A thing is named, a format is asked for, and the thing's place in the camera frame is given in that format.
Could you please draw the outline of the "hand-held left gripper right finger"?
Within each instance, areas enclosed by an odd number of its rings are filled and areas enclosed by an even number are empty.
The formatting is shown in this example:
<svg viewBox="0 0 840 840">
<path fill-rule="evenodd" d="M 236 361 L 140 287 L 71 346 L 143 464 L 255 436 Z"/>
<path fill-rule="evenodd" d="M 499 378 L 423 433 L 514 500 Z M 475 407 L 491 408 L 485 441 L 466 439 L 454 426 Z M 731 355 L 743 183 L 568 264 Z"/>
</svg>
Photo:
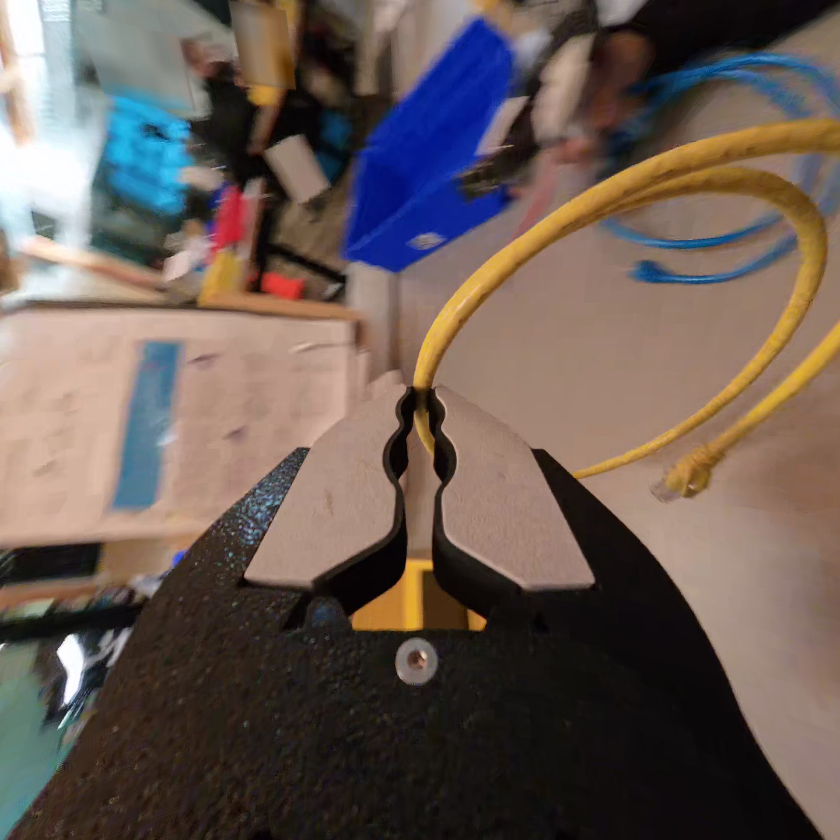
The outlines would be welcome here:
<svg viewBox="0 0 840 840">
<path fill-rule="evenodd" d="M 585 591 L 594 573 L 532 448 L 439 385 L 429 396 L 432 556 L 441 588 L 483 617 L 523 596 Z"/>
</svg>

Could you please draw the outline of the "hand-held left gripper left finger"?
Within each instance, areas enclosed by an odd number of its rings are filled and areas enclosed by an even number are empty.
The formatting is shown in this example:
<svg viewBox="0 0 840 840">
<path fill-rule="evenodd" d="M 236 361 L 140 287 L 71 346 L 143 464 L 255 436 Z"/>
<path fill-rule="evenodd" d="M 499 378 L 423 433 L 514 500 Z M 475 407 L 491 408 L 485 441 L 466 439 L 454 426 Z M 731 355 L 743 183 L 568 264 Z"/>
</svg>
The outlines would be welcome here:
<svg viewBox="0 0 840 840">
<path fill-rule="evenodd" d="M 406 566 L 408 387 L 387 386 L 310 447 L 244 574 L 261 588 L 328 596 L 348 614 Z"/>
</svg>

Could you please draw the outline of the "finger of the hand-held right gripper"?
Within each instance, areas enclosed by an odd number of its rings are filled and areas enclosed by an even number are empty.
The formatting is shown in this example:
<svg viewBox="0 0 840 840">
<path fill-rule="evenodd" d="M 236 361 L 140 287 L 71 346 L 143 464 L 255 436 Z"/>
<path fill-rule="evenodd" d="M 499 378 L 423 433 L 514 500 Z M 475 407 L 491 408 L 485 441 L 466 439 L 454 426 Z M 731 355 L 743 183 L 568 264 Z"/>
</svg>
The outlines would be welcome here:
<svg viewBox="0 0 840 840">
<path fill-rule="evenodd" d="M 531 99 L 526 96 L 507 98 L 496 110 L 483 132 L 476 156 L 493 156 L 502 152 L 520 153 L 531 149 Z"/>
</svg>

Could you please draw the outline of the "black network adapter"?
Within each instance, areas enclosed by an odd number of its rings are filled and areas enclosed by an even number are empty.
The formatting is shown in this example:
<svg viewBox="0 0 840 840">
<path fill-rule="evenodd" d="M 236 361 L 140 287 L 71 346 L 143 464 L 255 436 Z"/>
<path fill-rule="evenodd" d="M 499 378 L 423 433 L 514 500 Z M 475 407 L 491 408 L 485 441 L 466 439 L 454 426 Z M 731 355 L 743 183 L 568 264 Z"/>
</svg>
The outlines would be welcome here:
<svg viewBox="0 0 840 840">
<path fill-rule="evenodd" d="M 458 174 L 456 186 L 466 200 L 487 196 L 509 183 L 511 165 L 501 154 L 488 155 Z"/>
</svg>

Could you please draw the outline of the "grey desk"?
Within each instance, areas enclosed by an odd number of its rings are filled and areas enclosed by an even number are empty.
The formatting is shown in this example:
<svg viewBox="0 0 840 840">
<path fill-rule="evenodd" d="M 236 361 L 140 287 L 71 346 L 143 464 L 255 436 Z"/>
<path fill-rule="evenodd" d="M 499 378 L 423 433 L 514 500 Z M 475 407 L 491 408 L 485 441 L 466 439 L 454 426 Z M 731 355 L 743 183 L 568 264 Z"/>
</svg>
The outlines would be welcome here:
<svg viewBox="0 0 840 840">
<path fill-rule="evenodd" d="M 786 116 L 737 82 L 695 88 L 659 114 L 654 154 Z M 413 375 L 426 331 L 460 284 L 509 244 L 529 209 L 488 223 L 390 275 L 348 268 L 374 377 Z M 724 235 L 768 213 L 742 197 L 697 196 L 625 222 L 649 235 Z M 745 716 L 825 838 L 838 838 L 838 359 L 715 470 L 707 491 L 663 503 L 652 488 L 697 444 L 771 391 L 838 321 L 838 214 L 815 304 L 771 367 L 714 422 L 655 457 L 585 485 L 659 558 L 717 647 Z M 658 259 L 717 274 L 772 246 L 663 252 L 601 226 L 552 245 L 470 319 L 437 382 L 498 417 L 570 471 L 620 455 L 695 412 L 772 330 L 791 293 L 795 254 L 720 285 L 648 285 L 628 272 Z"/>
</svg>

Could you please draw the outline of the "person's right hand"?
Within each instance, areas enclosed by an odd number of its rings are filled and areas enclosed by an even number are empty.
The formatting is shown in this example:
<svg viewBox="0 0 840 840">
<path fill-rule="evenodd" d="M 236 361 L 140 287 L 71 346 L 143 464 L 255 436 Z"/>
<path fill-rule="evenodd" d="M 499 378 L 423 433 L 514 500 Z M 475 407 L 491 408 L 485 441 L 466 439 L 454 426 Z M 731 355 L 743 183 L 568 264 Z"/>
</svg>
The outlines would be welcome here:
<svg viewBox="0 0 840 840">
<path fill-rule="evenodd" d="M 625 94 L 641 81 L 654 60 L 649 39 L 631 29 L 605 36 L 595 48 L 592 88 L 586 106 L 587 127 L 595 133 L 612 130 L 627 110 Z"/>
</svg>

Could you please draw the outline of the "blue plastic bin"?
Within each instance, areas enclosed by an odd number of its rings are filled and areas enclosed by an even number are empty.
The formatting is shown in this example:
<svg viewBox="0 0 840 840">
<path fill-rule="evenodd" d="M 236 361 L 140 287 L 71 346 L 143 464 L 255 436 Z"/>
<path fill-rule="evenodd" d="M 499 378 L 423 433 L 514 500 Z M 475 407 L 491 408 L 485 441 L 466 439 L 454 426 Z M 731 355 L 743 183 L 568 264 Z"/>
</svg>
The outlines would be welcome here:
<svg viewBox="0 0 840 840">
<path fill-rule="evenodd" d="M 507 98 L 512 54 L 482 18 L 463 27 L 359 154 L 343 256 L 399 273 L 499 214 L 499 187 L 467 198 L 458 177 Z"/>
</svg>

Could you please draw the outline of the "yellow plastic bin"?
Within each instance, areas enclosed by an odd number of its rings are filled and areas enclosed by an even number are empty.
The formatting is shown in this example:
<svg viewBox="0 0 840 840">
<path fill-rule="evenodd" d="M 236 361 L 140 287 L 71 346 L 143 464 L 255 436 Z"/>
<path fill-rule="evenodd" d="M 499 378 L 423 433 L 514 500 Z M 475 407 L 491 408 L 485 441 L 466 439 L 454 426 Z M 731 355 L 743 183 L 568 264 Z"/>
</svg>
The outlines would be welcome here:
<svg viewBox="0 0 840 840">
<path fill-rule="evenodd" d="M 414 633 L 423 630 L 481 632 L 487 620 L 448 595 L 437 582 L 433 562 L 408 559 L 402 577 L 351 616 L 354 630 Z"/>
</svg>

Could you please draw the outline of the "cardboard box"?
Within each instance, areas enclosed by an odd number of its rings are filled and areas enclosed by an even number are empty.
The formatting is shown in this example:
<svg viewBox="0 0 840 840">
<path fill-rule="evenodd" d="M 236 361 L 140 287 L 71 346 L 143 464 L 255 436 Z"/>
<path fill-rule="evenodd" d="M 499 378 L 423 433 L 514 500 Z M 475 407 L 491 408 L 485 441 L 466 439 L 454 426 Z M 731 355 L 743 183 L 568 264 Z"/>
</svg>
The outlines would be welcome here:
<svg viewBox="0 0 840 840">
<path fill-rule="evenodd" d="M 2 548 L 196 535 L 356 397 L 358 326 L 241 311 L 2 316 Z"/>
</svg>

